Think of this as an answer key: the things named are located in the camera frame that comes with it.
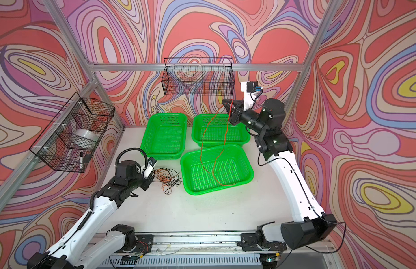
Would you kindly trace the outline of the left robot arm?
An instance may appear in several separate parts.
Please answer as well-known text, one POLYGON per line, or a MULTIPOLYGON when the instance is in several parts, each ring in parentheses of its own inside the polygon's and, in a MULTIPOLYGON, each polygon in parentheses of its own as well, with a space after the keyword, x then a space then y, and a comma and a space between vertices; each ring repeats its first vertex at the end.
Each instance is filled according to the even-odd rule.
POLYGON ((118 224, 94 246, 88 244, 135 189, 147 190, 157 161, 149 158, 144 169, 136 161, 117 163, 114 177, 91 196, 88 210, 77 223, 44 253, 29 259, 29 269, 95 269, 117 251, 135 252, 138 240, 133 227, 118 224))

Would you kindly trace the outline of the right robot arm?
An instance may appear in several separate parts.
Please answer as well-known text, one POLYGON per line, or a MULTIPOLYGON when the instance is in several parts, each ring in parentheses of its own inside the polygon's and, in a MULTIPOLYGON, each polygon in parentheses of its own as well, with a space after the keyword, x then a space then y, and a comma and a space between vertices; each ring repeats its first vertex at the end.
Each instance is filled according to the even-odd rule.
POLYGON ((284 103, 267 99, 260 112, 238 100, 225 99, 222 105, 232 125, 242 123, 255 132, 259 155, 274 170, 291 208, 292 221, 259 227, 263 241, 282 242, 295 250, 326 239, 338 221, 315 199, 297 165, 293 146, 281 130, 286 116, 284 103))

